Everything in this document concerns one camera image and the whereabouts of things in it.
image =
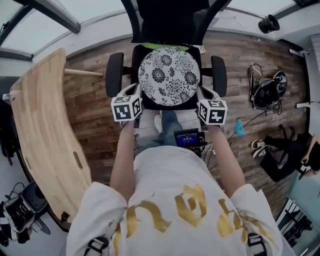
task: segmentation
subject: floral pattern cushion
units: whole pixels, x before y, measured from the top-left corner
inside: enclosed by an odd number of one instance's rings
[[[144,93],[156,104],[176,106],[189,100],[200,82],[196,60],[177,47],[162,47],[150,52],[138,71]]]

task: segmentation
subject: black chair backrest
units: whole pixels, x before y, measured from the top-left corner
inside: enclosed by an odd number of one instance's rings
[[[229,0],[121,0],[132,43],[202,45],[215,15]]]

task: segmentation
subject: person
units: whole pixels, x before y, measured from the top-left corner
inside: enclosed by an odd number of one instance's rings
[[[299,134],[297,140],[287,138],[273,138],[266,136],[265,139],[255,139],[251,143],[251,148],[256,149],[253,157],[263,157],[260,166],[276,181],[283,179],[295,170],[300,170],[302,165],[309,167],[304,176],[311,177],[317,175],[320,169],[320,136],[314,135],[312,138],[308,133]],[[287,161],[282,168],[278,167],[277,161],[270,153],[268,146],[273,146],[284,150],[287,154]]]
[[[281,255],[267,199],[246,184],[221,129],[208,125],[225,192],[200,157],[177,147],[174,111],[154,123],[158,139],[135,159],[134,123],[124,124],[110,186],[93,182],[86,190],[66,255]]]

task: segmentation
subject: wooden floor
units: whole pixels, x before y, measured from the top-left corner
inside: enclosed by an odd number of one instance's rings
[[[105,72],[109,56],[115,52],[124,53],[124,65],[131,65],[134,44],[130,39],[124,39],[100,46],[89,52],[81,53],[67,60],[66,67],[94,72]],[[232,151],[243,169],[246,181],[257,190],[262,189],[276,217],[282,209],[289,188],[290,176],[275,183],[260,168],[261,159],[252,158],[250,143],[266,135],[281,137],[278,125],[283,124],[287,131],[293,126],[297,133],[305,130],[306,111],[295,108],[296,103],[306,100],[306,85],[302,69],[302,60],[298,56],[289,55],[288,45],[254,36],[234,33],[208,31],[204,38],[206,53],[201,56],[202,67],[210,68],[212,55],[224,59],[227,70],[227,95],[223,99],[228,104],[228,114],[224,134],[229,138],[234,133],[237,119],[243,125],[260,113],[249,103],[249,82],[247,69],[251,62],[262,66],[263,76],[270,78],[276,71],[282,70],[287,75],[288,88],[282,100],[282,114],[277,111],[261,115],[245,127],[246,136],[234,136],[230,139]],[[129,79],[123,77],[123,86],[129,84]],[[203,77],[203,84],[212,87],[212,80]],[[94,181],[109,182],[111,169],[117,151],[117,141],[120,127],[114,123],[110,108],[111,99],[106,96],[105,81],[91,77],[71,77],[64,81],[64,99],[71,126],[83,146],[91,168]],[[144,113],[147,120],[154,113]],[[179,114],[184,128],[197,124],[194,116]],[[138,132],[141,137],[152,136],[155,132],[150,121],[145,122]],[[219,169],[216,157],[212,154],[208,168],[219,183]]]

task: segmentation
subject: shoe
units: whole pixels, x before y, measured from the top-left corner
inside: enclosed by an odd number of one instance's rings
[[[265,141],[263,139],[255,139],[251,142],[251,148],[253,150],[257,150],[258,148],[263,147],[265,144]]]
[[[258,157],[264,156],[266,154],[266,150],[269,150],[266,145],[258,148],[256,151],[254,151],[253,158],[258,158]]]
[[[160,134],[162,132],[162,115],[156,114],[154,116],[154,126]]]

